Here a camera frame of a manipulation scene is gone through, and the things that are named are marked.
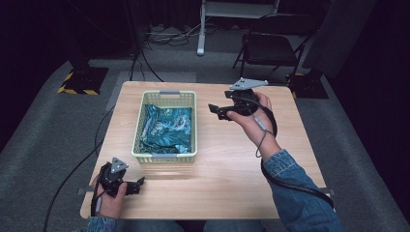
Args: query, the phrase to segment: gray carpet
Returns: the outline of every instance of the gray carpet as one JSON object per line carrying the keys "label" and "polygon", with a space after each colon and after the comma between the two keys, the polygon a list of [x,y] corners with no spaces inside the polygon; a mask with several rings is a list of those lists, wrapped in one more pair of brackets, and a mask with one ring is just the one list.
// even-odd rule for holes
{"label": "gray carpet", "polygon": [[[184,46],[152,45],[152,50],[144,51],[152,68],[164,78],[169,73],[185,73],[198,83],[232,84],[239,78],[239,69],[231,66],[241,35],[240,31],[219,30],[207,36],[203,57],[196,56],[197,37]],[[151,80],[152,74],[143,59],[139,60]],[[118,86],[127,78],[131,63],[120,58],[92,60],[92,67],[109,68],[98,96],[57,94],[70,63],[49,77],[0,155],[0,231],[43,229],[48,205],[62,181],[93,151],[96,141],[104,138],[110,114],[102,119],[118,97]],[[134,70],[134,80],[143,78],[138,63]],[[289,70],[270,73],[249,67],[245,77],[268,74],[281,80],[286,73]],[[324,77],[322,82],[328,100],[296,99],[296,104],[325,181],[336,192],[333,198],[346,231],[410,231]],[[96,159],[91,155],[62,187],[48,231],[71,231],[87,224],[79,215],[83,196],[77,190],[88,185]],[[278,220],[264,224],[268,232],[284,231]]]}

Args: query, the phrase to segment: beige basket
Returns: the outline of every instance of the beige basket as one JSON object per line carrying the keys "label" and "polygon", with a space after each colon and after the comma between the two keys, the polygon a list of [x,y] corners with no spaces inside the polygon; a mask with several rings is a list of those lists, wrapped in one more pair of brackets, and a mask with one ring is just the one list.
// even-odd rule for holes
{"label": "beige basket", "polygon": [[[191,132],[190,144],[191,153],[184,154],[158,154],[141,153],[139,140],[144,130],[145,104],[153,104],[161,108],[171,107],[190,107],[191,111]],[[171,163],[171,162],[193,162],[197,151],[197,132],[196,132],[196,94],[193,91],[145,91],[142,95],[139,116],[136,124],[135,137],[132,145],[132,155],[139,163]]]}

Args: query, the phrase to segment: denim jacket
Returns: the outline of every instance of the denim jacket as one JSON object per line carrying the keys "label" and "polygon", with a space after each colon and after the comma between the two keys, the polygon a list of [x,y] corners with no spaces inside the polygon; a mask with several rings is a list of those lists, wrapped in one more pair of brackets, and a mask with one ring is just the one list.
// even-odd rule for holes
{"label": "denim jacket", "polygon": [[[263,163],[267,172],[278,180],[318,189],[305,170],[281,150]],[[283,188],[270,183],[279,217],[288,231],[343,231],[340,220],[332,207],[323,199],[309,193]],[[87,228],[77,232],[111,232],[118,228],[118,221],[109,218],[90,217]]]}

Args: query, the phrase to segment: crumpled plastic bag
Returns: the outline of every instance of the crumpled plastic bag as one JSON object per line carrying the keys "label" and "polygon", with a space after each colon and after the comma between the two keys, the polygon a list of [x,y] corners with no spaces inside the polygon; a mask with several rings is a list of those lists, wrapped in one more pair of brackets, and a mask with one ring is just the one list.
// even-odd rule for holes
{"label": "crumpled plastic bag", "polygon": [[191,111],[186,108],[159,108],[145,104],[144,130],[140,138],[142,153],[190,153]]}

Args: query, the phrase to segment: person's right hand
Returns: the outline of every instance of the person's right hand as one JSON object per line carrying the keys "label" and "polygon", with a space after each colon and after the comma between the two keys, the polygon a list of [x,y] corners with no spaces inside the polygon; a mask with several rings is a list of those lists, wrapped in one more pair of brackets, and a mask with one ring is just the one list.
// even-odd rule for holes
{"label": "person's right hand", "polygon": [[[259,98],[260,104],[272,110],[272,104],[268,97],[258,92],[255,92],[254,94]],[[260,146],[259,152],[262,156],[262,159],[265,160],[274,153],[277,153],[281,150],[277,143],[277,140],[272,135],[272,123],[266,113],[260,107],[258,107],[256,112],[254,112],[253,115],[250,116],[243,116],[234,111],[228,111],[226,115],[244,129],[245,134],[248,136],[250,141],[252,141],[256,145],[256,147]],[[263,125],[265,125],[267,131],[269,132],[262,130],[256,123],[255,118],[258,118],[263,123]]]}

